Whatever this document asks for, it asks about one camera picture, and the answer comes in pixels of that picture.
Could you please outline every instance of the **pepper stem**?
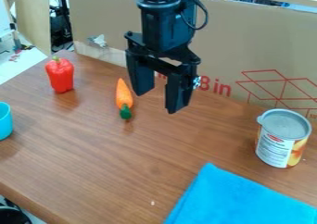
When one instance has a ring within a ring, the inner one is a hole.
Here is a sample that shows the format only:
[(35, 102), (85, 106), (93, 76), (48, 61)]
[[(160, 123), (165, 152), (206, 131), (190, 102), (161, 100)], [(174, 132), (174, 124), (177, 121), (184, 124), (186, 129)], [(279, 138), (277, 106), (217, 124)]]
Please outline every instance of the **pepper stem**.
[(58, 57), (58, 56), (53, 56), (52, 59), (53, 59), (54, 61), (56, 61), (57, 63), (59, 63), (59, 57)]
[(131, 113), (131, 110), (130, 108), (128, 107), (128, 105), (126, 104), (123, 104), (122, 107), (121, 107), (121, 110), (120, 110), (120, 116), (123, 118), (123, 119), (129, 119), (132, 117), (132, 113)]

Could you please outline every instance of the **metal screw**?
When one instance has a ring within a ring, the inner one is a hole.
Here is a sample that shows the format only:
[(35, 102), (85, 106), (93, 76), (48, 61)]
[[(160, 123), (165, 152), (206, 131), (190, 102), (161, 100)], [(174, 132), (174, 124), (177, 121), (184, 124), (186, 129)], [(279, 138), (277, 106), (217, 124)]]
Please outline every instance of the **metal screw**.
[(201, 77), (195, 77), (194, 81), (194, 86), (193, 86), (193, 89), (195, 90), (197, 87), (200, 86), (200, 83), (201, 83)]

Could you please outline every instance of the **red bell pepper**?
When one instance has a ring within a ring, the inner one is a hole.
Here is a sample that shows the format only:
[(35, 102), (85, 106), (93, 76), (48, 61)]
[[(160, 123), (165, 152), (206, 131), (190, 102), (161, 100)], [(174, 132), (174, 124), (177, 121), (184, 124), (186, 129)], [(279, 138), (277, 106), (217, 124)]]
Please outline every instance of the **red bell pepper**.
[(68, 59), (53, 56), (53, 60), (45, 65), (45, 70), (57, 93), (65, 93), (73, 89), (74, 66)]

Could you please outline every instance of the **can label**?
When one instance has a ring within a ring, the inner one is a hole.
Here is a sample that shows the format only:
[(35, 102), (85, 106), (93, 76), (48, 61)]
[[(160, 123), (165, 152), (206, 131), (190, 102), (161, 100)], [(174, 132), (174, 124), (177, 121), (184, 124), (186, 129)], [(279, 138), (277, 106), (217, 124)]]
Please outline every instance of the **can label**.
[(260, 127), (256, 154), (276, 168), (294, 167), (301, 159), (307, 138), (299, 141), (278, 138)]

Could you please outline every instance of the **tin can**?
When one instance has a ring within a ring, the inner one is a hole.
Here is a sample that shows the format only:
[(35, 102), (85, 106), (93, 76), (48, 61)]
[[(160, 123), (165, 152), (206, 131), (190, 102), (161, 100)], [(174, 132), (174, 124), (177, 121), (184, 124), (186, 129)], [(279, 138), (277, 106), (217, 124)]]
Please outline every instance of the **tin can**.
[(292, 168), (301, 159), (311, 135), (310, 122), (287, 109), (272, 109), (258, 117), (256, 154), (276, 168)]

